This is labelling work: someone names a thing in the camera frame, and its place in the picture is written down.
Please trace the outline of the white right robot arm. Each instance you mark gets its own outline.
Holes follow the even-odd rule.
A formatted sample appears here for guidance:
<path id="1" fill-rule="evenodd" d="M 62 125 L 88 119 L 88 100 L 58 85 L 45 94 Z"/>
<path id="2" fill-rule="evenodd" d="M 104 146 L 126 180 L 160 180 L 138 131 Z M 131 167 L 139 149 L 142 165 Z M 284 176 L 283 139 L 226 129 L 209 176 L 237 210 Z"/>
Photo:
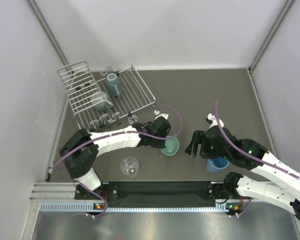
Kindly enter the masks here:
<path id="1" fill-rule="evenodd" d="M 300 221 L 300 173 L 284 164 L 266 147 L 252 139 L 237 139 L 227 128 L 196 130 L 185 153 L 203 159 L 225 159 L 234 166 L 260 175 L 270 183 L 230 172 L 222 190 L 228 198 L 248 197 L 280 207 Z"/>

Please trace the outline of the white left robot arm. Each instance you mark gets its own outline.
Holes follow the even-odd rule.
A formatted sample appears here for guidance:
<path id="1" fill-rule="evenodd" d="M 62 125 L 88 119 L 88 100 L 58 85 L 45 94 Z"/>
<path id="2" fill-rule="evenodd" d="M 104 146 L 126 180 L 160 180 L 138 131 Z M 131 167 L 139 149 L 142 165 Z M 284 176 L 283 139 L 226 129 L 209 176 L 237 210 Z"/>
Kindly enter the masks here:
<path id="1" fill-rule="evenodd" d="M 97 199 L 103 194 L 102 181 L 93 169 L 98 156 L 124 148 L 163 149 L 170 130 L 171 124 L 162 116 L 110 132 L 88 132 L 83 128 L 59 150 L 60 160 L 55 166 L 64 163 L 70 178 L 85 186 L 87 195 Z"/>

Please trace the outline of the green teal mug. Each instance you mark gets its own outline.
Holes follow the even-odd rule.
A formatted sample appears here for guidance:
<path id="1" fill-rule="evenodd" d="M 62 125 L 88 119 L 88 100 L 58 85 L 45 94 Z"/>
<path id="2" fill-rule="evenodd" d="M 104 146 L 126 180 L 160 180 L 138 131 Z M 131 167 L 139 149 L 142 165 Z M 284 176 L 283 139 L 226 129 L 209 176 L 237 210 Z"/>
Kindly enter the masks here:
<path id="1" fill-rule="evenodd" d="M 165 156 L 171 157 L 174 156 L 180 148 L 180 142 L 176 136 L 167 136 L 165 140 L 165 147 L 162 148 L 160 151 Z"/>

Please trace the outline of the clear glass tumbler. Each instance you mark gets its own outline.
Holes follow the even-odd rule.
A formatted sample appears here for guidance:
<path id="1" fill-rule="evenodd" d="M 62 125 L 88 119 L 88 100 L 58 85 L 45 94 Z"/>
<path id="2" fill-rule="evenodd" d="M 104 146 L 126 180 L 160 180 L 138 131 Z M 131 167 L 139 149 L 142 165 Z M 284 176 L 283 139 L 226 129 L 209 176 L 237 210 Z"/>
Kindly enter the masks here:
<path id="1" fill-rule="evenodd" d="M 139 174 L 139 162 L 134 157 L 126 157 L 120 163 L 121 172 L 131 178 L 135 178 Z"/>

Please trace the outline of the blue-grey ceramic mug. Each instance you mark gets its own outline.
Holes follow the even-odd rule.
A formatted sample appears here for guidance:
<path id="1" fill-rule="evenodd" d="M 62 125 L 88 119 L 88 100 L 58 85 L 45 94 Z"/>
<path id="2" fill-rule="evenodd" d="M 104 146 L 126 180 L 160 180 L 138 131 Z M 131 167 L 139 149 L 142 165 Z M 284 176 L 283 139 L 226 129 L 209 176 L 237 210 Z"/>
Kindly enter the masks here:
<path id="1" fill-rule="evenodd" d="M 106 85 L 108 92 L 115 97 L 120 98 L 123 92 L 123 85 L 120 76 L 117 73 L 109 73 L 106 76 Z"/>

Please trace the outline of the grey round ceramic cup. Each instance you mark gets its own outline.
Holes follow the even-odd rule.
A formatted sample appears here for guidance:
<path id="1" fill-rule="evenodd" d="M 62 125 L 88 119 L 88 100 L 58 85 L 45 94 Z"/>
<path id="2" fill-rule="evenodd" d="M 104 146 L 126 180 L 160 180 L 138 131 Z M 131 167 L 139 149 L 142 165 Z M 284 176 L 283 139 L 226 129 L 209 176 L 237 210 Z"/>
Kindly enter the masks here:
<path id="1" fill-rule="evenodd" d="M 109 96 L 104 91 L 98 91 L 90 97 L 90 104 L 97 111 L 105 111 L 112 109 L 114 104 L 111 102 Z"/>

